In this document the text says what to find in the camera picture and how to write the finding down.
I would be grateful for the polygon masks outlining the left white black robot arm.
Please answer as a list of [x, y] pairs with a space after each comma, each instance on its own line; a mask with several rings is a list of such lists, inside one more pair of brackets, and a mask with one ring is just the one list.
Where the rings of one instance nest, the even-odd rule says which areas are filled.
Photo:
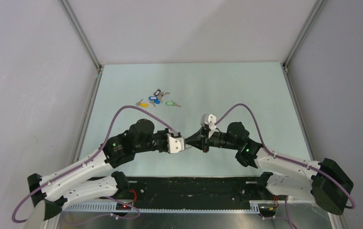
[[44, 219], [47, 220], [84, 201], [106, 196], [127, 197], [129, 182], [115, 168], [134, 160], [137, 153], [178, 153], [185, 149], [180, 134], [175, 135], [167, 128], [155, 132], [154, 128], [150, 120], [140, 119], [128, 130], [110, 137], [86, 158], [47, 176], [30, 175], [27, 181], [33, 192], [33, 205], [45, 203]]

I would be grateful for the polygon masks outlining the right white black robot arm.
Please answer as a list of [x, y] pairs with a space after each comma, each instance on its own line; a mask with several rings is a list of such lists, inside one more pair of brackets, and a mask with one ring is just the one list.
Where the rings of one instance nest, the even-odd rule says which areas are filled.
[[342, 215], [354, 183], [332, 159], [322, 162], [303, 160], [266, 150], [262, 143], [250, 139], [241, 122], [228, 125], [225, 133], [211, 131], [205, 125], [185, 140], [207, 153], [211, 147], [236, 150], [235, 158], [244, 167], [262, 169], [256, 186], [261, 199], [271, 196], [292, 196], [315, 202], [323, 210]]

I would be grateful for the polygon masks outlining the green tagged key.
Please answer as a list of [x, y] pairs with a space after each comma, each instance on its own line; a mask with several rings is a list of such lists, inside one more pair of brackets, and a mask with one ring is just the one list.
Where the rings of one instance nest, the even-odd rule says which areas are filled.
[[181, 107], [179, 104], [177, 104], [177, 103], [176, 103], [176, 102], [174, 102], [174, 101], [166, 101], [166, 102], [165, 102], [165, 105]]

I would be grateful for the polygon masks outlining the yellow tagged key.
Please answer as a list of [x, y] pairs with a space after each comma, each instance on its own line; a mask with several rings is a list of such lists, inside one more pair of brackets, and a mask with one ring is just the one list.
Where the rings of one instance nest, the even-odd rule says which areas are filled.
[[143, 102], [143, 99], [141, 99], [140, 101], [138, 101], [137, 103], [135, 103], [136, 106], [139, 106], [139, 107], [143, 107], [143, 108], [148, 108], [149, 107], [149, 104], [148, 103], [144, 103]]

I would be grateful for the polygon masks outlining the blue tagged key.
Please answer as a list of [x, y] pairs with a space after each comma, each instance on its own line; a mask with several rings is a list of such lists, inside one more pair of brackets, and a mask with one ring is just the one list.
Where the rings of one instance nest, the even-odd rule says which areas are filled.
[[149, 96], [148, 99], [154, 101], [154, 100], [158, 100], [158, 97], [157, 96]]
[[150, 100], [149, 102], [153, 105], [153, 107], [156, 107], [158, 104], [161, 103], [158, 99]]

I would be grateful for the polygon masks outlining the black tagged key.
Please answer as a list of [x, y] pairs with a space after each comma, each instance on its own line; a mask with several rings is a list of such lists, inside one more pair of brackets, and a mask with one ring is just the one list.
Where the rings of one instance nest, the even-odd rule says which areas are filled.
[[163, 91], [161, 91], [160, 89], [157, 89], [157, 90], [153, 93], [153, 95], [154, 95], [154, 96], [164, 96], [164, 95], [167, 95], [167, 94], [169, 94], [169, 92], [163, 92]]

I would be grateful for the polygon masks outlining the left controller board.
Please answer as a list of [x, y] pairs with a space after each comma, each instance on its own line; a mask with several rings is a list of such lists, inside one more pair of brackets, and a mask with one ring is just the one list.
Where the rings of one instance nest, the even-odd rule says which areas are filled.
[[126, 204], [117, 203], [117, 205], [115, 207], [115, 210], [116, 211], [121, 211], [121, 212], [131, 211], [132, 210], [132, 207], [130, 207], [129, 205], [126, 205]]

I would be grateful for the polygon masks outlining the controller board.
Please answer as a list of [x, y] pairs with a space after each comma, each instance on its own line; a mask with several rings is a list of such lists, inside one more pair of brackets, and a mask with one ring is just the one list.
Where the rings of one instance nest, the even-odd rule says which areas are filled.
[[259, 206], [259, 216], [265, 219], [273, 219], [276, 216], [278, 207]]
[[132, 210], [132, 207], [130, 207], [129, 205], [126, 205], [126, 204], [117, 203], [117, 205], [115, 207], [115, 210], [116, 211], [121, 211], [121, 212], [131, 211]]

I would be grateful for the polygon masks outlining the right controller board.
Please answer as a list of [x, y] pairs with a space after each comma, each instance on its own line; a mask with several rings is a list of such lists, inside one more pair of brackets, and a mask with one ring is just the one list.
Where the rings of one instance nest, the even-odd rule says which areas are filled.
[[259, 216], [265, 219], [273, 219], [276, 216], [278, 207], [259, 206]]

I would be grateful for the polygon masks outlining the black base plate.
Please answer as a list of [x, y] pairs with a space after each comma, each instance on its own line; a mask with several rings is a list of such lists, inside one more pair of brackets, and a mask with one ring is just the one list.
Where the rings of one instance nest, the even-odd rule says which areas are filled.
[[284, 201], [261, 177], [128, 177], [129, 187], [113, 195], [135, 207], [247, 207], [251, 201]]

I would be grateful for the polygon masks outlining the left aluminium frame post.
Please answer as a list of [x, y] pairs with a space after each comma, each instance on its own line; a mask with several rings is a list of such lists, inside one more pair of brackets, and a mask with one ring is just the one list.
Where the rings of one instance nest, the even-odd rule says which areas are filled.
[[74, 32], [76, 33], [77, 37], [79, 38], [79, 41], [81, 42], [82, 46], [84, 47], [87, 55], [89, 56], [90, 60], [92, 61], [92, 64], [96, 71], [99, 73], [101, 72], [102, 65], [100, 61], [98, 60], [91, 43], [89, 42], [87, 35], [85, 34], [70, 2], [68, 0], [59, 0], [58, 1], [66, 14], [69, 23], [74, 29]]

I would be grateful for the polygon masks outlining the aluminium frame post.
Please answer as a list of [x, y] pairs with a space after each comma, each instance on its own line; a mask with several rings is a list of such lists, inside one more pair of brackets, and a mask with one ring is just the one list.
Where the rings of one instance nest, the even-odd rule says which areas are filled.
[[74, 32], [76, 33], [77, 37], [79, 38], [79, 41], [81, 42], [82, 46], [84, 47], [87, 55], [89, 56], [90, 60], [92, 61], [92, 64], [96, 71], [99, 73], [101, 72], [102, 65], [100, 61], [98, 60], [91, 43], [89, 42], [87, 35], [85, 34], [70, 2], [68, 0], [59, 0], [58, 1], [66, 14], [69, 23], [74, 29]]
[[317, 18], [319, 17], [323, 7], [327, 3], [327, 0], [316, 0], [313, 7], [311, 8], [310, 13], [308, 14], [302, 28], [299, 31], [292, 47], [290, 48], [286, 58], [282, 63], [283, 70], [287, 73], [289, 70], [289, 66], [295, 57], [297, 51], [301, 47], [302, 43], [305, 41], [306, 36], [310, 32]]

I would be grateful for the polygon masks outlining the right aluminium frame post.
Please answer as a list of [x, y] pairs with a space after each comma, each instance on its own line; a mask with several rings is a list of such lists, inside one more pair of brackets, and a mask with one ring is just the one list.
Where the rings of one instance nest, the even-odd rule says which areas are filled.
[[306, 36], [310, 32], [317, 18], [319, 17], [323, 7], [327, 3], [327, 0], [316, 0], [313, 7], [311, 8], [310, 13], [308, 14], [302, 28], [299, 31], [292, 47], [290, 48], [286, 58], [282, 63], [283, 70], [287, 73], [289, 70], [289, 66], [295, 57], [297, 51], [301, 47], [302, 43], [305, 41]]

